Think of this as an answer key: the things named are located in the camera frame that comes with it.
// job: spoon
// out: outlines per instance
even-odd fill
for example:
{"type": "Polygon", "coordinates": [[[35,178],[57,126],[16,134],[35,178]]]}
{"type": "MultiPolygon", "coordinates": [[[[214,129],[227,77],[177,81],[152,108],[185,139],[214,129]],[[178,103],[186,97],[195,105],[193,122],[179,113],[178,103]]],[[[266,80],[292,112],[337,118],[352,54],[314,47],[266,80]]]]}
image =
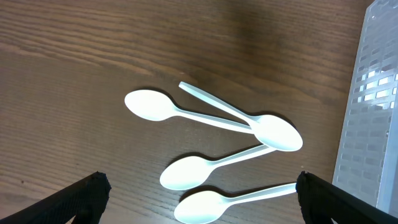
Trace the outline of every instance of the spoon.
{"type": "Polygon", "coordinates": [[[160,184],[170,190],[187,190],[204,183],[218,167],[261,156],[276,149],[266,145],[256,146],[217,161],[198,156],[188,156],[169,165],[160,176],[160,184]]]}
{"type": "Polygon", "coordinates": [[[296,183],[285,184],[232,198],[210,190],[202,191],[180,202],[174,216],[182,223],[205,224],[217,220],[231,205],[291,194],[296,192],[295,186],[296,183]]]}
{"type": "Polygon", "coordinates": [[[172,116],[183,116],[205,124],[232,131],[252,134],[251,128],[245,124],[223,118],[185,111],[175,106],[165,94],[154,90],[137,90],[126,95],[126,106],[137,116],[150,121],[163,121],[172,116]]]}
{"type": "Polygon", "coordinates": [[[247,122],[257,139],[281,151],[296,151],[303,146],[299,132],[283,119],[273,115],[249,116],[219,98],[185,82],[179,87],[191,95],[247,122]]]}

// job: brown wooden surface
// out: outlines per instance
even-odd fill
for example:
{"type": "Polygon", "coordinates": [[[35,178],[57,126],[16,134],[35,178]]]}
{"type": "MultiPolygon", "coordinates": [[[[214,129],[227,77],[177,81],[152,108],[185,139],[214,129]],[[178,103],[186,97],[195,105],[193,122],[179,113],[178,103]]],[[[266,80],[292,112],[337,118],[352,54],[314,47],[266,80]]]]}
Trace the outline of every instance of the brown wooden surface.
{"type": "MultiPolygon", "coordinates": [[[[0,0],[0,218],[98,170],[113,187],[102,223],[178,223],[184,192],[159,184],[173,158],[258,144],[184,118],[147,121],[124,105],[130,91],[154,87],[183,108],[235,119],[180,81],[250,113],[280,113],[303,137],[297,152],[221,167],[206,185],[239,192],[301,170],[331,181],[368,4],[0,0]]],[[[215,223],[303,220],[289,195],[233,206],[215,223]]]]}

